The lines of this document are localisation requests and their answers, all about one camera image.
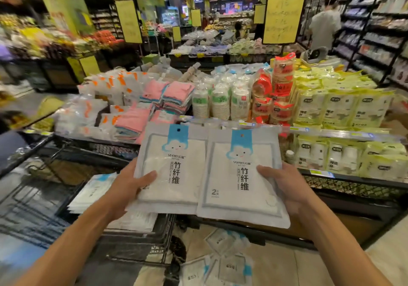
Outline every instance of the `right hand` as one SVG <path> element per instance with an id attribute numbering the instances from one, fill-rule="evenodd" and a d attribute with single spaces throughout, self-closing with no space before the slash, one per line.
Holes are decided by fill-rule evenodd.
<path id="1" fill-rule="evenodd" d="M 285 195 L 284 202 L 289 214 L 298 214 L 303 206 L 319 200 L 319 197 L 293 165 L 282 161 L 282 169 L 258 165 L 257 170 L 264 178 L 275 179 L 279 189 Z"/>

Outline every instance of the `stack of folded towels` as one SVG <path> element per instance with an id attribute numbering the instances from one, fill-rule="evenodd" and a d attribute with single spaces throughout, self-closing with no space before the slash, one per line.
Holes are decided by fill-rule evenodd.
<path id="1" fill-rule="evenodd" d="M 192 83 L 177 81 L 170 83 L 163 93 L 162 107 L 178 114 L 185 114 L 191 106 L 191 93 L 193 90 L 194 85 Z"/>
<path id="2" fill-rule="evenodd" d="M 140 97 L 140 101 L 144 103 L 154 103 L 156 108 L 159 107 L 163 92 L 166 90 L 169 82 L 167 81 L 160 81 L 160 80 L 151 80 L 149 81 L 144 90 L 143 94 Z"/>
<path id="3" fill-rule="evenodd" d="M 116 139 L 134 142 L 144 131 L 153 111 L 154 105 L 152 103 L 133 104 L 116 121 Z"/>
<path id="4" fill-rule="evenodd" d="M 176 121 L 176 118 L 177 118 L 177 115 L 174 112 L 167 111 L 167 110 L 156 110 L 150 122 L 174 124 L 174 122 Z M 142 140 L 145 135 L 144 132 L 145 131 L 143 131 L 140 134 L 139 138 L 136 139 L 135 144 L 142 144 Z"/>

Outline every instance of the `forearm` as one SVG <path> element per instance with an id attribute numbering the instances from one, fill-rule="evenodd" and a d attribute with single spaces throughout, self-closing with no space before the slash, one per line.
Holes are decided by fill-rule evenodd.
<path id="1" fill-rule="evenodd" d="M 336 286 L 392 286 L 340 219 L 319 198 L 299 210 L 299 217 Z"/>
<path id="2" fill-rule="evenodd" d="M 108 210 L 101 203 L 94 203 L 64 231 L 14 286 L 73 285 L 109 222 Z"/>

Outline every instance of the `bamboo fiber cloth package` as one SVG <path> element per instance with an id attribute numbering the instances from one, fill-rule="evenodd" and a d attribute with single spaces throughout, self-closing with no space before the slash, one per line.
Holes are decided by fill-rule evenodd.
<path id="1" fill-rule="evenodd" d="M 197 216 L 288 228 L 289 215 L 272 178 L 257 165 L 282 168 L 278 133 L 270 127 L 208 130 Z"/>
<path id="2" fill-rule="evenodd" d="M 156 213 L 195 214 L 205 167 L 207 128 L 149 122 L 140 146 L 135 177 L 157 171 L 128 207 Z"/>

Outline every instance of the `cloud logo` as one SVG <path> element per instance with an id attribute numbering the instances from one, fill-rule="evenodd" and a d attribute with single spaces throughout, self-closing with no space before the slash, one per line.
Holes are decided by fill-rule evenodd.
<path id="1" fill-rule="evenodd" d="M 239 159 L 252 155 L 252 149 L 245 148 L 241 145 L 235 145 L 233 150 L 227 153 L 229 159 Z"/>
<path id="2" fill-rule="evenodd" d="M 173 150 L 180 151 L 187 149 L 187 144 L 185 142 L 180 142 L 179 140 L 173 139 L 167 144 L 163 144 L 162 150 L 165 152 L 170 152 Z"/>

